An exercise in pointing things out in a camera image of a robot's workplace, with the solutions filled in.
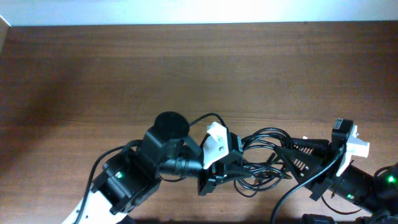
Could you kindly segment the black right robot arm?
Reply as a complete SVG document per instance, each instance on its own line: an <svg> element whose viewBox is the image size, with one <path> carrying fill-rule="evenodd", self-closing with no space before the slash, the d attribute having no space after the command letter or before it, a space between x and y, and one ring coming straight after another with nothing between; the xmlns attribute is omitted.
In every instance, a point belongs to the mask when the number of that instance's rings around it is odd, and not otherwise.
<svg viewBox="0 0 398 224"><path fill-rule="evenodd" d="M353 149L366 149L360 139L299 139L288 146L278 146L276 154L297 181L277 202L270 218L275 223L284 202L298 189L311 191L314 201L329 190L369 212L369 223L397 216L397 164L380 168L371 175L355 167L349 156Z"/></svg>

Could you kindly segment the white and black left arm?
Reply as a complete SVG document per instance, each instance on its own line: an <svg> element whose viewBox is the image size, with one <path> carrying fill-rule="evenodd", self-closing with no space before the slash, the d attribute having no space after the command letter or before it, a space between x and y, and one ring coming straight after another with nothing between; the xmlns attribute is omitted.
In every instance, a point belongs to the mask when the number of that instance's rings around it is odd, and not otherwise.
<svg viewBox="0 0 398 224"><path fill-rule="evenodd" d="M166 111L142 139L112 149L114 156L98 176L89 175L82 200L64 222L129 223L129 213L159 189L162 174L196 178L200 196L252 177L243 166L241 138L221 118L207 126L201 144L189 135L190 127L181 114Z"/></svg>

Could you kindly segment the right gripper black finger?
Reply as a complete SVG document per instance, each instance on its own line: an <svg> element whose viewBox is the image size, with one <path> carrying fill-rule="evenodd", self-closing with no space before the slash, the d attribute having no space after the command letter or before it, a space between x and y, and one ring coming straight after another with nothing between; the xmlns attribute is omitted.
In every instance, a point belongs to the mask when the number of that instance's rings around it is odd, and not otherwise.
<svg viewBox="0 0 398 224"><path fill-rule="evenodd" d="M328 150L329 140L327 139L292 139L295 150L307 154L324 154Z"/></svg>
<svg viewBox="0 0 398 224"><path fill-rule="evenodd" d="M322 164L321 157L299 150L277 146L274 152L282 159L286 168L288 168L299 184L302 184L312 174L316 173Z"/></svg>

